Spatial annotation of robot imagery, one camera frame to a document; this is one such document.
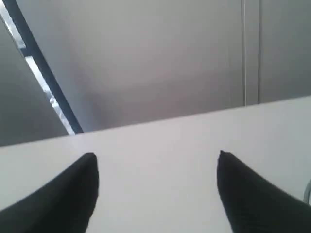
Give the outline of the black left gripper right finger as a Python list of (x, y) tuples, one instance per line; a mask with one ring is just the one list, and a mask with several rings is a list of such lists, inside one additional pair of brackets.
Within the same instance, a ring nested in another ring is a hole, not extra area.
[(311, 207), (230, 152), (217, 161), (217, 189), (234, 233), (309, 233)]

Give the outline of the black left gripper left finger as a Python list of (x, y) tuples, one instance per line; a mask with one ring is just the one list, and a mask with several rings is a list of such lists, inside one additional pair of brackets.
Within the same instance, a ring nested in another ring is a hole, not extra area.
[(99, 196), (98, 160), (86, 153), (44, 186), (0, 212), (2, 233), (84, 233)]

